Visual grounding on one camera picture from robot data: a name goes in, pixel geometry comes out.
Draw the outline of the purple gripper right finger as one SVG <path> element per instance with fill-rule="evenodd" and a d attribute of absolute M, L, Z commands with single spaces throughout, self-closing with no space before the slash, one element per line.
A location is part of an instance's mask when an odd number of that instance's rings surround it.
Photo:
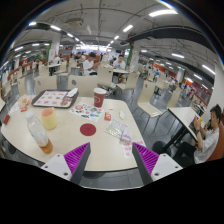
<path fill-rule="evenodd" d="M 182 169 L 168 154 L 157 154 L 137 143 L 132 144 L 132 154 L 136 160 L 144 185 L 148 185 Z"/>

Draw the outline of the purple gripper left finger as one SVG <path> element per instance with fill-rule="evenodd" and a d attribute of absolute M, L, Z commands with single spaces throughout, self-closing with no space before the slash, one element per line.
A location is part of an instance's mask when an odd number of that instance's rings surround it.
<path fill-rule="evenodd" d="M 90 143 L 85 143 L 65 155 L 56 154 L 42 166 L 42 169 L 72 183 L 79 184 L 90 153 Z"/>

